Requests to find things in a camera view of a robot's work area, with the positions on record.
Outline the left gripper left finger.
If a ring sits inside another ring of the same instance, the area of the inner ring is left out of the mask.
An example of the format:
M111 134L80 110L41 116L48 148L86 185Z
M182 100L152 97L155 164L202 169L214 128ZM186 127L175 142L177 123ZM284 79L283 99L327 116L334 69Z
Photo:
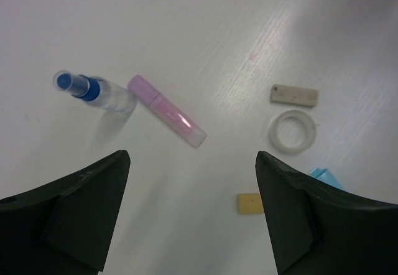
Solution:
M127 184L120 150L1 200L1 274L99 274Z

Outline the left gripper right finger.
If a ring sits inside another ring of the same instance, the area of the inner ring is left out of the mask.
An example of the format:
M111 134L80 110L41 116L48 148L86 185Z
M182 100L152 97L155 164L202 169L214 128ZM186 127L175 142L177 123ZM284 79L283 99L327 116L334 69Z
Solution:
M256 176L279 274L396 274L397 205L345 192L268 152Z

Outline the light blue marker cap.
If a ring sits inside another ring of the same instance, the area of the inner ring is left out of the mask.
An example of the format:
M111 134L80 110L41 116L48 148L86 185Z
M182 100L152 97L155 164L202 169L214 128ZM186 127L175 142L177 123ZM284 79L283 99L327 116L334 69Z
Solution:
M343 186L328 169L314 168L310 171L309 176L334 188L344 190Z

